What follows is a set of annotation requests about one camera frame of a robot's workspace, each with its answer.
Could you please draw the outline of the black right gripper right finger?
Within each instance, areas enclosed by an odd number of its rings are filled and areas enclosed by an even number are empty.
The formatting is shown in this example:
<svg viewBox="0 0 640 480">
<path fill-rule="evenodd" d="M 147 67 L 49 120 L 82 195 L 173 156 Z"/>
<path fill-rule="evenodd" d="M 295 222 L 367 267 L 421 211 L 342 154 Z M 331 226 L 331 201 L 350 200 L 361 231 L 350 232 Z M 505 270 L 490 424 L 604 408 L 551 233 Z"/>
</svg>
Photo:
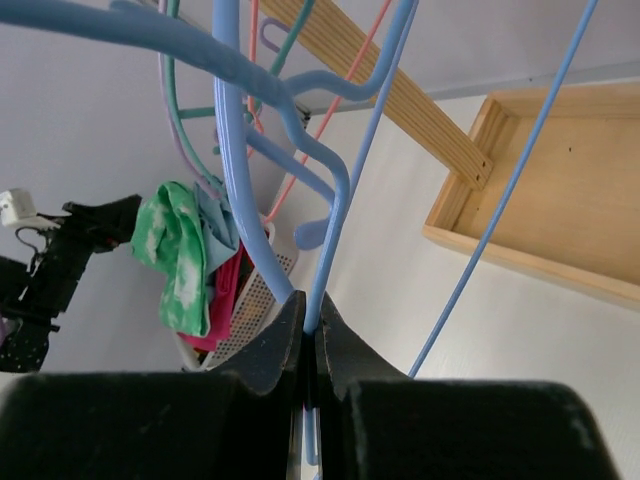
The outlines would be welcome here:
<svg viewBox="0 0 640 480">
<path fill-rule="evenodd" d="M 547 381 L 413 380 L 325 298 L 315 334 L 324 479 L 615 479 L 598 424 Z"/>
</svg>

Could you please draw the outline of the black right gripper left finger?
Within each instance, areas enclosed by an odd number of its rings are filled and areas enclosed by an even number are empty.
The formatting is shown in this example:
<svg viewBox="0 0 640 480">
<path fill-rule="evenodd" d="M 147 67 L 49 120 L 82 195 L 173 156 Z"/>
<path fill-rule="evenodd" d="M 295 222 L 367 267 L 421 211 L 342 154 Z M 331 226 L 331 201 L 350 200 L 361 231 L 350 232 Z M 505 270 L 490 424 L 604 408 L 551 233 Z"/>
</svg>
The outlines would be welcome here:
<svg viewBox="0 0 640 480">
<path fill-rule="evenodd" d="M 1 395 L 5 479 L 283 479 L 306 298 L 201 373 L 33 374 Z"/>
</svg>

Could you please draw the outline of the green tie-dye trousers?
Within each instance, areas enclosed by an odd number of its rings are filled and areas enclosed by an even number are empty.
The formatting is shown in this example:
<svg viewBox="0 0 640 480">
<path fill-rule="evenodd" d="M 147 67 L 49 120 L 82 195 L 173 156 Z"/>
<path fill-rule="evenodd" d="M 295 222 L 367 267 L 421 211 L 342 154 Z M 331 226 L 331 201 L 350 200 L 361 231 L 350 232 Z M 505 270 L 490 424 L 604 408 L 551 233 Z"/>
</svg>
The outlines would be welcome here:
<svg viewBox="0 0 640 480">
<path fill-rule="evenodd" d="M 159 185 L 139 207 L 131 247 L 139 262 L 165 276 L 161 322 L 182 334 L 205 336 L 206 252 L 192 190 L 175 181 Z"/>
</svg>

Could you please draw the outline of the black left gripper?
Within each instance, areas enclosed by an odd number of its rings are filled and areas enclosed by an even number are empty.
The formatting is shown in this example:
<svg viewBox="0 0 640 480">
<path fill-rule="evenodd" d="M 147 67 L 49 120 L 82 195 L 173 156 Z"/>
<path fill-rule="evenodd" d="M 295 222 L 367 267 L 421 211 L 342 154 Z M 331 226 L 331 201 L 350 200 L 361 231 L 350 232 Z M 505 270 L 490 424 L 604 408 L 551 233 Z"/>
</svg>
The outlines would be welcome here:
<svg viewBox="0 0 640 480">
<path fill-rule="evenodd" d="M 131 241 L 142 197 L 134 194 L 98 206 L 67 202 L 62 216 L 44 218 L 32 229 L 45 239 L 28 264 L 1 259 L 1 370 L 31 373 L 41 369 L 54 320 L 64 313 L 89 259 Z"/>
</svg>

